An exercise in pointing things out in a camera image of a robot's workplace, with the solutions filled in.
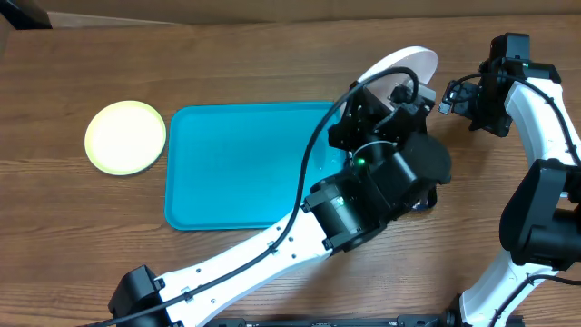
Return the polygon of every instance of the blue tray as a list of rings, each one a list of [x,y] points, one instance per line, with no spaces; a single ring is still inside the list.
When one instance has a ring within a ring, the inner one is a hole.
[[[300,161],[329,102],[189,106],[172,119],[165,218],[181,231],[265,228],[292,209]],[[336,123],[339,116],[331,119]],[[303,199],[345,159],[323,132]]]

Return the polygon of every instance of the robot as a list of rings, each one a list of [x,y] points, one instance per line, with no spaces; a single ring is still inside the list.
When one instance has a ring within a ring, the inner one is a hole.
[[[473,287],[441,314],[300,322],[212,319],[284,273],[351,251],[401,215],[436,204],[436,185],[451,180],[448,150],[426,128],[436,103],[426,83],[437,61],[432,51],[410,47],[371,67],[315,129],[291,213],[203,263],[159,277],[146,266],[127,273],[109,303],[113,319],[94,326],[522,327],[522,317],[510,313],[544,280],[581,284],[556,277],[581,260],[578,206],[556,208],[560,197],[581,201],[576,149],[581,141],[563,104],[556,68],[530,60],[528,35],[507,33],[492,40],[478,74],[450,82],[438,107],[470,119],[470,130],[499,137],[507,136],[514,121],[527,154],[529,171],[500,219],[503,249]],[[467,82],[477,77],[478,84]],[[310,150],[337,111],[341,119],[328,130],[329,144],[346,151],[348,160],[303,198]]]

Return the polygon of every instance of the wire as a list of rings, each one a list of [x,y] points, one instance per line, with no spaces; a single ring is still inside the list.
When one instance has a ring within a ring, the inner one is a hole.
[[[537,279],[546,279],[549,281],[560,282],[560,283],[567,284],[567,285],[581,286],[581,281],[572,281],[572,280],[568,280],[565,278],[556,277],[556,276],[552,276],[552,275],[538,274],[538,275],[528,276],[527,279],[525,281],[523,281],[520,285],[518,285],[517,289],[514,292],[512,292],[512,294],[510,294],[508,299],[506,301],[504,301],[504,303],[502,303],[500,308],[498,308],[498,310],[495,312],[494,316],[492,317],[491,324],[488,327],[495,327],[494,325],[497,323],[498,318],[500,318],[500,314],[504,310],[507,309],[507,307],[510,305],[510,303],[513,302],[521,292],[523,292],[523,290],[527,287],[527,285],[534,286],[533,282]]]
[[[414,84],[413,91],[412,91],[411,97],[408,100],[406,100],[405,102],[410,104],[416,100],[416,98],[418,97],[418,89],[419,89],[419,80],[418,80],[418,76],[416,75],[416,73],[414,73],[411,69],[409,69],[407,67],[390,67],[390,68],[387,68],[387,69],[385,69],[377,74],[374,74],[373,76],[365,79],[361,83],[355,85],[331,106],[329,111],[323,116],[323,118],[317,124],[317,127],[315,127],[315,130],[313,131],[312,135],[310,136],[309,142],[307,143],[307,148],[305,149],[305,154],[303,155],[302,162],[300,163],[299,187],[297,188],[297,196],[295,198],[295,202],[294,202],[294,205],[292,207],[292,213],[290,214],[289,222],[287,223],[286,227],[282,231],[279,238],[273,244],[271,244],[268,249],[266,249],[263,253],[259,254],[257,257],[255,257],[254,259],[245,263],[244,265],[236,268],[235,270],[228,272],[228,273],[224,274],[223,276],[221,276],[221,277],[219,277],[211,282],[205,283],[204,285],[200,285],[199,287],[197,287],[191,291],[185,292],[182,295],[176,296],[167,302],[163,302],[161,304],[153,306],[150,309],[146,309],[146,310],[143,310],[140,312],[129,314],[129,315],[124,316],[124,317],[110,319],[110,320],[97,322],[97,323],[93,323],[93,324],[89,324],[89,325],[85,325],[85,326],[91,326],[91,327],[113,326],[115,324],[128,322],[130,320],[142,317],[146,314],[158,312],[158,311],[163,310],[169,306],[172,306],[178,302],[181,302],[184,300],[189,300],[195,294],[200,293],[200,292],[204,292],[204,291],[212,288],[213,286],[215,286],[221,282],[225,282],[225,281],[231,279],[232,277],[236,276],[237,274],[242,273],[245,270],[251,268],[254,264],[260,262],[262,259],[266,258],[269,254],[274,253],[276,251],[276,248],[284,241],[286,236],[289,234],[289,232],[291,231],[292,225],[294,224],[294,221],[297,219],[297,213],[299,213],[300,203],[302,202],[302,189],[303,189],[304,184],[305,184],[305,174],[307,173],[307,166],[309,163],[310,152],[312,151],[312,148],[314,147],[315,142],[317,141],[317,138],[319,137],[320,132],[322,132],[323,128],[325,127],[325,125],[327,124],[329,119],[335,114],[335,112],[340,108],[340,106],[344,102],[349,100],[355,93],[357,93],[358,90],[360,90],[361,88],[367,86],[368,84],[370,84],[370,83],[372,83],[372,82],[374,82],[382,77],[385,77],[385,76],[391,75],[391,74],[407,74],[411,78],[411,80],[413,81],[413,84]]]
[[[533,90],[535,93],[537,93],[538,95],[540,95],[553,109],[553,111],[555,112],[556,115],[556,119],[559,121],[559,125],[561,125],[561,130],[563,131],[563,136],[565,137],[565,143],[567,146],[567,150],[569,151],[569,153],[571,154],[571,157],[573,158],[573,161],[575,162],[575,164],[578,167],[581,167],[581,159],[579,159],[579,155],[577,153],[576,150],[576,145],[573,144],[573,140],[571,139],[571,134],[569,133],[569,129],[566,126],[566,122],[565,122],[565,117],[563,117],[563,113],[561,113],[561,111],[559,110],[559,108],[556,106],[555,104],[555,100],[548,96],[545,92],[543,92],[541,89],[539,89],[538,87],[534,86],[533,84],[531,84],[530,82],[522,79],[522,78],[518,78],[515,76],[511,76],[511,75],[502,75],[502,74],[494,74],[494,73],[476,73],[476,74],[470,74],[468,76],[464,76],[460,79],[458,79],[457,81],[455,81],[454,83],[450,84],[448,89],[446,90],[446,98],[448,101],[450,101],[452,104],[455,103],[459,103],[459,102],[465,102],[467,100],[472,99],[473,97],[470,98],[462,98],[462,99],[451,99],[449,97],[450,93],[454,90],[454,88],[457,85],[460,85],[464,82],[466,82],[469,79],[472,78],[477,78],[477,77],[483,77],[483,76],[490,76],[490,77],[496,77],[496,78],[506,78],[508,80],[511,81],[515,81],[515,82],[519,82],[522,85],[528,87],[529,89]]]

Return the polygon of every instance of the pale yellow disc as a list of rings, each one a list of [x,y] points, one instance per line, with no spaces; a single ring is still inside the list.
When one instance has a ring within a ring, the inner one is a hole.
[[[165,123],[150,105],[121,101],[97,114],[84,136],[84,150],[95,167],[114,175],[152,165],[165,145]]]

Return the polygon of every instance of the wooden table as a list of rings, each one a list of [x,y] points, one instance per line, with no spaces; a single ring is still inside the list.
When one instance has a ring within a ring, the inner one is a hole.
[[[12,32],[0,65],[0,324],[106,319],[131,269],[178,270],[257,233],[174,231],[163,217],[165,156],[133,177],[99,173],[84,132],[108,104],[144,101],[169,125],[189,104],[332,100],[408,45],[438,53],[431,86],[441,96],[507,31],[531,34],[533,60],[556,65],[581,126],[574,15]],[[223,315],[441,312],[497,254],[499,216],[527,171],[514,125],[505,139],[468,125],[455,115],[428,118],[453,157],[452,183],[438,189],[431,213],[391,223],[356,251],[285,275]],[[581,269],[562,275],[579,279]],[[581,325],[580,298],[581,290],[546,282],[518,312],[529,325]]]

